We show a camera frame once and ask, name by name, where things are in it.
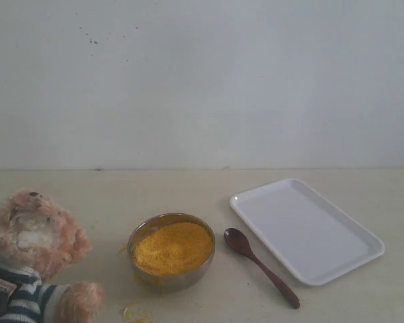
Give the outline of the brown plush teddy bear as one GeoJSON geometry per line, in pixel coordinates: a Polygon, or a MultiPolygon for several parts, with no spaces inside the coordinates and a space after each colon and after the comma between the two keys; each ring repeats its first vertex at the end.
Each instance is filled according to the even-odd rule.
{"type": "Polygon", "coordinates": [[[0,282],[21,283],[0,322],[91,322],[104,301],[98,283],[53,278],[91,250],[86,232],[51,198],[21,190],[0,206],[0,282]]]}

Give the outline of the dark brown wooden spoon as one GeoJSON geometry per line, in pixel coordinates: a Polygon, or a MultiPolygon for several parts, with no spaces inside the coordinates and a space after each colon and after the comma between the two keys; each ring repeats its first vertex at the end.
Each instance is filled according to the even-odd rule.
{"type": "Polygon", "coordinates": [[[255,256],[248,238],[240,230],[236,228],[226,229],[224,232],[224,240],[228,247],[233,251],[252,260],[266,274],[292,308],[296,310],[300,308],[301,303],[299,297],[282,279],[280,279],[255,256]]]}

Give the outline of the yellow millet grains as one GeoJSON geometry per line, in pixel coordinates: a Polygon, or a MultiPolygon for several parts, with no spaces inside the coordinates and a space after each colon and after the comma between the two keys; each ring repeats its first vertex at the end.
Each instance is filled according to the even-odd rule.
{"type": "Polygon", "coordinates": [[[144,238],[131,255],[135,264],[158,276],[180,275],[200,267],[213,251],[208,231],[191,222],[164,226],[144,238]]]}

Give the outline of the spilled yellow grain pile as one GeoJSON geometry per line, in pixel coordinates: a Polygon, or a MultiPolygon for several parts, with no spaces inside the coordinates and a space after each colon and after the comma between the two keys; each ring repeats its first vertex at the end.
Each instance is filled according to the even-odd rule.
{"type": "Polygon", "coordinates": [[[121,309],[124,323],[153,323],[152,307],[141,301],[127,301],[121,309]]]}

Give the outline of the steel bowl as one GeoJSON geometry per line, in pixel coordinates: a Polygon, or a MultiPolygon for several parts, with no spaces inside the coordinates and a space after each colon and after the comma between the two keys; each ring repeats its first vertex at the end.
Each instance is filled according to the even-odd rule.
{"type": "Polygon", "coordinates": [[[195,283],[200,281],[207,272],[215,255],[215,236],[210,226],[206,222],[204,222],[204,220],[194,215],[189,215],[186,213],[166,213],[162,215],[156,215],[155,217],[144,221],[136,229],[134,229],[127,243],[127,254],[135,276],[150,289],[165,293],[171,291],[180,291],[193,286],[195,283]],[[158,276],[147,273],[144,270],[140,269],[135,264],[131,255],[134,247],[136,247],[136,245],[138,245],[140,241],[148,237],[148,235],[154,233],[156,230],[164,226],[180,222],[196,223],[204,227],[208,231],[211,238],[213,239],[214,246],[214,249],[211,252],[209,258],[195,270],[180,275],[158,276]]]}

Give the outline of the white rectangular plastic tray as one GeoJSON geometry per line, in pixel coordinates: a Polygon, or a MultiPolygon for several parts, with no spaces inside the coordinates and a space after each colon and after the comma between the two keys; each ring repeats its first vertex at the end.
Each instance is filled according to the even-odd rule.
{"type": "Polygon", "coordinates": [[[230,206],[305,285],[325,285],[385,251],[374,233],[295,178],[235,194],[230,206]]]}

